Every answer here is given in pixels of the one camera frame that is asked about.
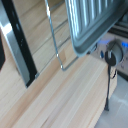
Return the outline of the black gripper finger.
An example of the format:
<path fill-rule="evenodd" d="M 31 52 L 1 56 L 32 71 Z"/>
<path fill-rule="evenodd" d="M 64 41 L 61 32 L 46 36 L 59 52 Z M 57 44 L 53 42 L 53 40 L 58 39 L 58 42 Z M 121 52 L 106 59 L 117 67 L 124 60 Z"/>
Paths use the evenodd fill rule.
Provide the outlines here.
<path fill-rule="evenodd" d="M 0 71 L 5 63 L 5 53 L 4 53 L 4 48 L 3 48 L 3 43 L 2 43 L 2 39 L 0 36 Z"/>

